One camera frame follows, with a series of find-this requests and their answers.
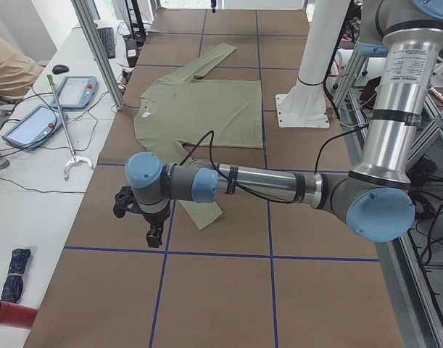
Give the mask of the aluminium frame post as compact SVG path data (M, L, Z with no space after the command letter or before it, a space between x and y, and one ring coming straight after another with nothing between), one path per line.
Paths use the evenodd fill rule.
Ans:
M121 111L125 105L123 95L118 88L109 59L107 58L104 47L102 46L102 41L95 27L91 10L89 9L85 0L72 0L71 3L94 59L99 67L100 73L102 74L102 78L107 90L109 91L109 94L115 104L116 110Z

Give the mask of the black keyboard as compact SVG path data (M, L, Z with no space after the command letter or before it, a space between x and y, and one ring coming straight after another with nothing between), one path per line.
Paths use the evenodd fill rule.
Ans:
M104 51L108 59L115 58L115 34L112 27L97 28Z

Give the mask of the black computer mouse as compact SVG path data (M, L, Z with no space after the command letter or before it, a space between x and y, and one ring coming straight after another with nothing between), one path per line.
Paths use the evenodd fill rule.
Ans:
M55 65L52 67L51 71L54 75L60 75L69 72L70 68L67 65Z

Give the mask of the near blue teach pendant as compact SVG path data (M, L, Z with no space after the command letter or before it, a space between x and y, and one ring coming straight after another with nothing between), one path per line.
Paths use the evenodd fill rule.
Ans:
M62 126L58 109L38 105L2 138L14 147L35 149L43 145Z

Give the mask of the seated person beige shirt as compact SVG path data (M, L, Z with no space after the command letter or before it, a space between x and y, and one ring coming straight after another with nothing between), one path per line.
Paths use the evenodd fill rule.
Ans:
M18 102L29 92L44 68L19 53L0 37L0 97Z

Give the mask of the red cylinder tube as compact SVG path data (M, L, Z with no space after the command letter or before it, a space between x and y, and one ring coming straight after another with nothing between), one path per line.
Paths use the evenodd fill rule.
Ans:
M21 304L0 300L0 325L31 329L38 310Z

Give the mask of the black power adapter brick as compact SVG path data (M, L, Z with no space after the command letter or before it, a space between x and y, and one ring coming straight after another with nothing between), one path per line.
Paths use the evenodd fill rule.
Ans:
M139 56L138 45L135 39L128 38L125 40L125 53L128 66L135 67Z

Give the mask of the metal reacher grabber tool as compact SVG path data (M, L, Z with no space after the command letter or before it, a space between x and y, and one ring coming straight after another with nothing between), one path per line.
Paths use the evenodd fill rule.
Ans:
M56 86L54 84L53 76L48 74L47 79L49 81L49 85L50 85L51 91L53 93L54 102L57 106L60 120L62 121L62 127L65 132L68 148L69 148L70 154L71 154L71 158L69 158L69 160L65 163L65 167L64 167L64 180L68 181L70 178L69 171L70 171L71 167L74 167L74 166L79 165L81 163L86 163L88 165L88 167L93 170L94 165L93 165L93 162L91 161L91 159L76 154L76 151L75 151L73 143L72 143L72 139L70 137L70 132L68 130L67 121L64 118L64 113L63 113L61 104L59 102L59 97L58 97Z

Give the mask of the blue teach pendant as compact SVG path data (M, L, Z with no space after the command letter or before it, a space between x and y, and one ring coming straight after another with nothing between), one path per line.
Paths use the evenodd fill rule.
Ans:
M95 76L65 76L57 88L57 97L63 110L85 109L98 88Z
M35 149L43 145L62 126L58 109L38 105L2 138L14 147Z

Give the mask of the far blue teach pendant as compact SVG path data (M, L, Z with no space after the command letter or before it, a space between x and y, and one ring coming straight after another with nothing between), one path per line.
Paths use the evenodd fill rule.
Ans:
M65 76L57 88L57 97L63 110L85 109L98 88L95 76Z

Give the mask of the olive green long-sleeve shirt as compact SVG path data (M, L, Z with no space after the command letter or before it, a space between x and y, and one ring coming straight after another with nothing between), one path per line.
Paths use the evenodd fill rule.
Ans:
M133 119L136 140L164 163L180 163L185 144L262 148L261 83L207 80L205 75L235 52L221 43L179 70L155 81L140 97Z

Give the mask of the aluminium truss frame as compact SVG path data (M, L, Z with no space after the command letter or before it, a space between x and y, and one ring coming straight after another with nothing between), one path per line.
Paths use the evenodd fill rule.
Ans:
M443 347L443 60L438 59L407 162L416 218L378 247L408 347Z

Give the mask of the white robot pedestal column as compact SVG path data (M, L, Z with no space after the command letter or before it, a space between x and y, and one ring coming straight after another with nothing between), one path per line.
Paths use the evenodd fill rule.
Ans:
M317 1L307 35L297 82L287 94L276 95L281 128L328 128L324 87L334 48L350 2Z

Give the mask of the folded dark blue umbrella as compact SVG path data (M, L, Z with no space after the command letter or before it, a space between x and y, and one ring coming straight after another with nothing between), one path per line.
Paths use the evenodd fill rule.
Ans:
M22 277L25 274L30 256L30 249L14 249L12 251L7 277L1 292L2 301L11 303L19 302L24 286Z

